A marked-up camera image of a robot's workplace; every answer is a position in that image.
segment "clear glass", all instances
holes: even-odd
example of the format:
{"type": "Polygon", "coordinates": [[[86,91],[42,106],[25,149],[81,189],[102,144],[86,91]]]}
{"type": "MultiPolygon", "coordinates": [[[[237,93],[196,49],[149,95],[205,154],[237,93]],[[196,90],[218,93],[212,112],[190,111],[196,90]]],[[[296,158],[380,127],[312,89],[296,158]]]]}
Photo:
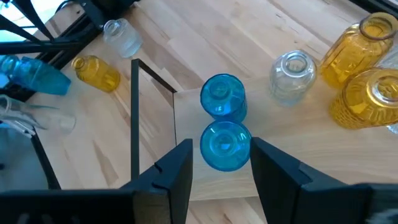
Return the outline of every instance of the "clear glass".
{"type": "Polygon", "coordinates": [[[72,67],[81,81],[97,89],[111,92],[119,86],[120,73],[94,55],[76,57],[72,61],[72,67]]]}
{"type": "Polygon", "coordinates": [[[134,55],[142,45],[142,38],[125,19],[110,20],[104,26],[104,41],[122,58],[134,55]]]}
{"type": "MultiPolygon", "coordinates": [[[[381,68],[398,69],[398,45],[395,45],[390,52],[377,64],[381,68]]],[[[392,124],[387,126],[394,134],[398,134],[398,124],[392,124]]]]}
{"type": "Polygon", "coordinates": [[[316,73],[315,63],[306,53],[295,50],[283,54],[271,68],[271,96],[283,106],[295,105],[311,88],[316,73]]]}
{"type": "Polygon", "coordinates": [[[19,121],[44,130],[70,133],[76,125],[72,114],[50,106],[30,105],[0,95],[0,120],[19,121]]]}
{"type": "Polygon", "coordinates": [[[234,171],[249,160],[250,140],[250,132],[242,124],[215,121],[201,135],[200,152],[212,168],[234,171]]]}
{"type": "Polygon", "coordinates": [[[321,61],[327,84],[342,88],[349,76],[373,67],[392,47],[397,26],[394,16],[377,12],[347,28],[321,61]]]}
{"type": "Polygon", "coordinates": [[[242,122],[248,106],[241,81],[230,74],[218,74],[203,85],[200,103],[214,119],[242,122]]]}
{"type": "Polygon", "coordinates": [[[398,122],[398,70],[369,68],[347,79],[330,105],[340,126],[359,129],[398,122]]]}
{"type": "Polygon", "coordinates": [[[40,60],[15,55],[0,55],[0,73],[13,83],[30,90],[66,95],[71,81],[60,70],[40,60]]]}

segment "light wood surface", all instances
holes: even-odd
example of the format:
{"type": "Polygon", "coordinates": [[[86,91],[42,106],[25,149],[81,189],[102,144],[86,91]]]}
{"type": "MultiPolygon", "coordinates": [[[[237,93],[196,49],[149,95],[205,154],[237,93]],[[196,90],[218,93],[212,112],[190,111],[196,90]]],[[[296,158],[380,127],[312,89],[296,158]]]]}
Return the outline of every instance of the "light wood surface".
{"type": "MultiPolygon", "coordinates": [[[[397,136],[385,127],[355,131],[339,127],[328,115],[335,91],[323,82],[317,81],[292,108],[271,98],[268,78],[243,83],[248,103],[243,124],[252,136],[347,184],[398,183],[397,136]]],[[[213,119],[201,107],[200,88],[175,94],[175,115],[177,141],[193,139],[191,200],[257,196],[250,161],[235,172],[220,172],[201,156],[200,136],[213,119]]]]}
{"type": "MultiPolygon", "coordinates": [[[[58,13],[65,16],[47,24],[69,25],[77,11],[67,6],[58,13]]],[[[347,0],[142,0],[125,18],[144,39],[134,58],[143,60],[176,90],[183,91],[201,87],[216,73],[231,73],[242,80],[267,77],[271,63],[290,50],[301,49],[320,60],[346,27],[366,15],[367,12],[347,0]]],[[[122,59],[104,46],[101,36],[81,54],[95,54],[117,67],[124,77],[121,87],[106,95],[76,80],[65,67],[63,72],[73,82],[66,99],[37,94],[30,102],[72,110],[78,116],[76,130],[66,137],[50,132],[39,133],[39,137],[63,188],[118,187],[130,174],[127,122],[130,59],[122,59]]],[[[156,88],[149,83],[142,86],[156,88]]],[[[159,104],[163,105],[161,108],[167,108],[167,100],[161,101],[164,102],[159,104]]],[[[148,117],[141,127],[152,129],[142,135],[160,134],[157,121],[149,125],[150,121],[148,117]]],[[[283,138],[283,133],[274,134],[283,138]]],[[[156,143],[154,147],[144,147],[142,138],[140,143],[143,170],[165,152],[157,151],[156,143]]],[[[336,163],[346,161],[346,154],[329,156],[336,163]]],[[[258,198],[251,197],[190,202],[187,223],[240,224],[266,223],[266,220],[258,198]]]]}

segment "blue plastic bottle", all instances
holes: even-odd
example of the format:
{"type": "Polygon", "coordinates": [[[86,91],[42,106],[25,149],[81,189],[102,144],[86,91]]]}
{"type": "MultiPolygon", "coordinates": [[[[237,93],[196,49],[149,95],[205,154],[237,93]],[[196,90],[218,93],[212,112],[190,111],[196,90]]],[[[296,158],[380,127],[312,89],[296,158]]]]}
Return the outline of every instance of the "blue plastic bottle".
{"type": "Polygon", "coordinates": [[[234,171],[249,160],[250,140],[250,132],[242,124],[215,121],[201,135],[200,152],[212,168],[234,171]]]}
{"type": "Polygon", "coordinates": [[[70,79],[60,70],[32,58],[0,55],[0,73],[10,81],[30,90],[54,95],[65,95],[70,79]]]}
{"type": "Polygon", "coordinates": [[[242,122],[248,111],[243,84],[229,74],[207,80],[200,92],[200,103],[214,119],[242,122]]]}

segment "yellow glass bottle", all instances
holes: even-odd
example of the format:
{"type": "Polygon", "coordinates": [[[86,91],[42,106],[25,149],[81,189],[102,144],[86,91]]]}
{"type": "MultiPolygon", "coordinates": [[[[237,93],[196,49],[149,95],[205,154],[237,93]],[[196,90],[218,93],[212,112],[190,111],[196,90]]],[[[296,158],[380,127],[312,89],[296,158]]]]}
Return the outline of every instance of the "yellow glass bottle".
{"type": "Polygon", "coordinates": [[[105,92],[115,90],[120,83],[120,73],[94,55],[76,57],[72,67],[81,81],[105,92]]]}
{"type": "Polygon", "coordinates": [[[394,16],[376,12],[347,28],[320,64],[320,73],[330,86],[375,65],[392,47],[398,22],[394,16]]]}
{"type": "Polygon", "coordinates": [[[349,77],[329,112],[348,129],[398,122],[398,70],[369,68],[349,77]]]}

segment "black metal frame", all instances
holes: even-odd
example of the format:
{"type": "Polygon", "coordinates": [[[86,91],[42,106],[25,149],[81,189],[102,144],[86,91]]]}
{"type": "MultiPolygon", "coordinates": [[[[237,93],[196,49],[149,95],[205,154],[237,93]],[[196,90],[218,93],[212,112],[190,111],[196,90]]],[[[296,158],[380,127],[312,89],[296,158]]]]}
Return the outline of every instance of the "black metal frame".
{"type": "Polygon", "coordinates": [[[268,224],[396,223],[398,184],[347,185],[252,138],[251,167],[268,224]]]}
{"type": "Polygon", "coordinates": [[[37,136],[34,147],[50,189],[0,194],[0,223],[184,224],[193,175],[193,143],[185,139],[141,175],[139,170],[139,69],[176,91],[140,59],[131,62],[131,181],[115,190],[60,190],[37,136]]]}
{"type": "Polygon", "coordinates": [[[146,65],[141,59],[137,58],[131,61],[131,179],[137,179],[139,176],[139,69],[143,69],[154,80],[159,82],[164,88],[173,95],[177,91],[170,86],[162,77],[146,65]]]}

